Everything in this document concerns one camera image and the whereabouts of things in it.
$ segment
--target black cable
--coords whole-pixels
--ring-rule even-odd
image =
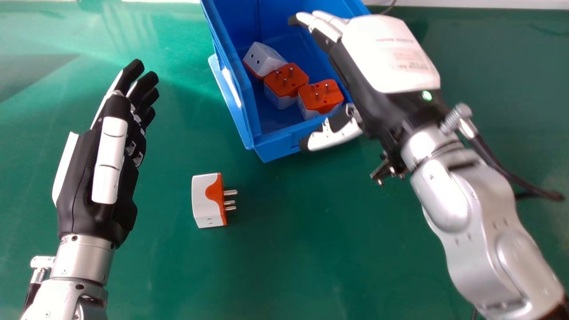
[[[396,3],[397,0],[393,0],[387,8],[385,8],[382,12],[380,12],[380,14],[388,14],[393,9]]]
[[[476,307],[472,307],[472,316],[470,317],[470,320],[476,320],[476,318],[478,318],[478,309],[476,309]]]
[[[557,192],[557,191],[549,191],[539,188],[522,178],[516,176],[515,174],[508,171],[506,168],[502,166],[500,161],[496,158],[496,156],[490,150],[490,147],[484,142],[481,135],[477,135],[472,139],[469,139],[468,142],[472,145],[472,147],[480,154],[482,159],[496,171],[498,171],[501,175],[503,175],[507,180],[510,182],[517,184],[522,189],[526,190],[527,192],[523,192],[516,195],[516,199],[526,199],[532,197],[540,197],[548,200],[553,201],[563,201],[565,197]]]

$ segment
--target silver robotic arm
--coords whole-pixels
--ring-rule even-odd
[[[133,193],[158,99],[140,60],[117,76],[90,129],[70,133],[53,184],[59,249],[37,256],[21,320],[106,320],[114,252],[133,229]]]
[[[405,23],[367,15],[297,13],[289,24],[310,32],[349,91],[353,104],[300,142],[314,151],[363,133],[384,147],[372,174],[404,178],[440,238],[458,291],[491,320],[569,319],[563,286],[524,229],[509,180],[528,190],[519,198],[562,200],[505,170],[469,119],[440,93],[440,78]],[[475,148],[466,149],[456,131]]]

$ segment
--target orange and white plug adapter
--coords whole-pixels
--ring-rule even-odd
[[[295,63],[287,63],[268,74],[264,82],[265,97],[283,110],[296,102],[298,88],[308,83],[308,75]]]
[[[307,84],[298,89],[298,108],[305,120],[334,111],[342,106],[344,95],[332,79]]]
[[[235,200],[225,200],[236,195],[237,190],[223,190],[221,173],[195,175],[192,178],[192,211],[198,228],[227,225],[226,211],[237,209]]]

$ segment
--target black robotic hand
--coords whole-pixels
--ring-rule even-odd
[[[89,235],[119,247],[133,229],[138,167],[159,96],[158,76],[150,71],[137,81],[143,72],[138,59],[127,65],[107,91],[90,129],[69,134],[52,191],[58,237]]]

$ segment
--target green surface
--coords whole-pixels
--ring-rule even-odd
[[[569,15],[399,9],[499,158],[569,194]],[[51,186],[67,134],[83,132],[116,73],[160,76],[158,115],[115,256],[110,319],[469,319],[408,182],[368,174],[360,138],[263,164],[239,139],[208,68],[198,5],[0,2],[0,319],[17,318],[30,258],[54,254]],[[190,181],[221,171],[239,189],[226,228],[198,230]],[[569,206],[519,215],[569,284]]]

